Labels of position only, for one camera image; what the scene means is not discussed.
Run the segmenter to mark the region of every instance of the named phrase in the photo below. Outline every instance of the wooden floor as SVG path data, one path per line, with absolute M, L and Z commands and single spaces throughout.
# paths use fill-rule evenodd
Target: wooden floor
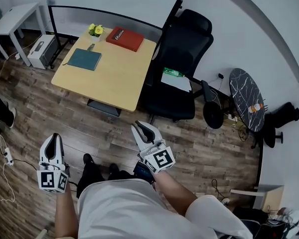
M 21 45 L 29 45 L 34 37 L 27 34 Z M 70 48 L 68 44 L 55 68 Z M 17 117 L 12 129 L 0 125 L 13 158 L 38 167 L 42 143 L 57 132 L 63 139 L 65 161 L 72 166 L 71 181 L 77 183 L 80 179 L 84 153 L 91 154 L 105 173 L 104 167 L 111 162 L 132 172 L 138 160 L 138 147 L 131 123 L 149 121 L 149 114 L 138 108 L 134 113 L 122 111 L 118 118 L 94 110 L 86 106 L 86 98 L 53 86 L 53 75 L 51 70 L 26 67 L 14 57 L 4 66 L 0 97 L 16 107 Z M 176 159 L 169 173 L 197 196 L 217 196 L 211 185 L 215 178 L 219 191 L 235 205 L 237 195 L 230 196 L 229 190 L 254 186 L 259 150 L 250 148 L 251 136 L 242 142 L 237 127 L 229 120 L 220 129 L 210 129 L 203 119 L 202 99 L 195 105 L 196 117 L 192 120 L 177 123 L 160 117 L 154 120 L 154 126 L 159 128 Z M 0 198 L 11 199 L 12 193 L 2 174 L 3 163 L 0 154 Z M 50 230 L 47 238 L 53 238 L 56 196 L 39 190 L 36 172 L 26 163 L 16 161 L 13 167 L 6 166 L 5 175 L 14 190 L 15 202 L 0 202 L 0 238 L 35 238 L 43 228 Z

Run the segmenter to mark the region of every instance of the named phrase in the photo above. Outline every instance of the small flower pot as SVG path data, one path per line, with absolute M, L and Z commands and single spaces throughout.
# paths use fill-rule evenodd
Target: small flower pot
M 100 37 L 101 37 L 101 36 L 96 37 L 96 36 L 92 36 L 92 35 L 91 35 L 92 42 L 99 42 L 99 41 L 100 41 Z

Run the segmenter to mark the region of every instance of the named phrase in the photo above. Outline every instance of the bottle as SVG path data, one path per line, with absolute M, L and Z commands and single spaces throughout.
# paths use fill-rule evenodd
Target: bottle
M 176 76 L 176 77 L 184 77 L 184 75 L 182 73 L 180 73 L 179 71 L 169 69 L 169 68 L 166 68 L 166 67 L 164 67 L 163 72 L 166 73 L 166 74 L 169 74 L 169 75 Z
M 259 111 L 263 106 L 263 104 L 255 104 L 253 106 L 248 107 L 248 111 L 252 114 L 255 113 L 256 111 Z

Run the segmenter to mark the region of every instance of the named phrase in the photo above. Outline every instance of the red book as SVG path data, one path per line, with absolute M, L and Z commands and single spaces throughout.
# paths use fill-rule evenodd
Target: red book
M 117 26 L 106 38 L 106 41 L 136 52 L 143 39 L 144 36 L 141 34 Z

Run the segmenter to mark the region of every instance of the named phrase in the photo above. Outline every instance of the teal notebook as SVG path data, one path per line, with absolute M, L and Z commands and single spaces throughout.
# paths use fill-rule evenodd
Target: teal notebook
M 94 71 L 102 54 L 89 50 L 75 49 L 68 65 Z

